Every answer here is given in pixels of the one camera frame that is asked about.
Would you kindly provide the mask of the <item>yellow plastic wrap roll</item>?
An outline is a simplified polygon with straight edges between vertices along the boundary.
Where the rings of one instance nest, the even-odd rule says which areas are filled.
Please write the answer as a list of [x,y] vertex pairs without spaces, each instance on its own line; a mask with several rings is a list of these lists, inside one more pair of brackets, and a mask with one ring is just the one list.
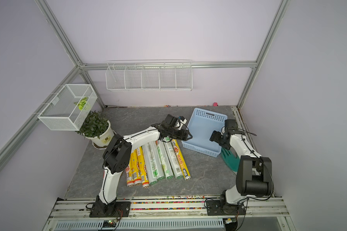
[[190,172],[188,170],[188,167],[185,163],[185,160],[183,158],[183,155],[182,155],[182,152],[179,148],[179,145],[178,145],[178,142],[177,140],[172,140],[171,141],[171,144],[173,146],[173,149],[174,149],[174,152],[176,154],[176,157],[177,157],[177,160],[179,162],[179,166],[181,168],[181,171],[183,173],[183,177],[184,179],[187,181],[187,180],[190,180],[191,179],[191,175],[190,175]]

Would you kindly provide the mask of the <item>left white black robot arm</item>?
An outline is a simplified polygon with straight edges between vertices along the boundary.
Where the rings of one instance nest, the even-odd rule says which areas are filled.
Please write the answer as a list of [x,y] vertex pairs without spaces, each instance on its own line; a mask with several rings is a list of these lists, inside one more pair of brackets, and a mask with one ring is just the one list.
[[103,153],[103,182],[95,202],[103,207],[114,202],[120,176],[128,167],[132,151],[166,137],[181,141],[192,139],[187,120],[183,116],[168,114],[163,122],[155,123],[145,130],[125,136],[115,134]]

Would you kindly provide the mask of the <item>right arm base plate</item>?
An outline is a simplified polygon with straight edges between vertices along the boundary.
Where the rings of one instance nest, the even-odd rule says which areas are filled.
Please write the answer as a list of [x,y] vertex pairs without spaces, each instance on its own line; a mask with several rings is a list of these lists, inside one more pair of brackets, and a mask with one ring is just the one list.
[[204,207],[208,216],[239,216],[246,214],[246,207],[243,204],[231,205],[212,198],[204,200]]

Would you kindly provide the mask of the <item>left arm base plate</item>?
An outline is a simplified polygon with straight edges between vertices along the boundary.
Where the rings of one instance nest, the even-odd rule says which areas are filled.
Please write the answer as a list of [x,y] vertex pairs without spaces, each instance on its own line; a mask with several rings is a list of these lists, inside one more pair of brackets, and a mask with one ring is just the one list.
[[114,200],[109,204],[104,204],[99,196],[90,210],[91,218],[117,218],[128,217],[130,213],[131,202]]

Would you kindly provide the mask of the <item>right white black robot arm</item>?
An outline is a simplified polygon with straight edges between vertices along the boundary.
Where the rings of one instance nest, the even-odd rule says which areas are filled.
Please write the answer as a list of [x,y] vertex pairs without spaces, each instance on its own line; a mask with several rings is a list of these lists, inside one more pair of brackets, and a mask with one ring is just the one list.
[[272,161],[253,148],[247,133],[238,127],[235,119],[227,119],[222,131],[214,131],[210,137],[210,141],[222,148],[233,149],[240,160],[235,186],[223,192],[226,205],[240,205],[249,199],[265,201],[274,193]]

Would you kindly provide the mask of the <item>light blue plastic basket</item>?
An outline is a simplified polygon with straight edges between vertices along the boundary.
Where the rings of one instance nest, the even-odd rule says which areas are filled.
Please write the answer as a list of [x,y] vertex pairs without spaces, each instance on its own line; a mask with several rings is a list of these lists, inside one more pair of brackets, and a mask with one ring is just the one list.
[[182,141],[183,147],[210,157],[219,156],[221,146],[210,141],[210,137],[214,131],[222,130],[225,120],[227,120],[227,115],[195,108],[188,124],[193,138]]

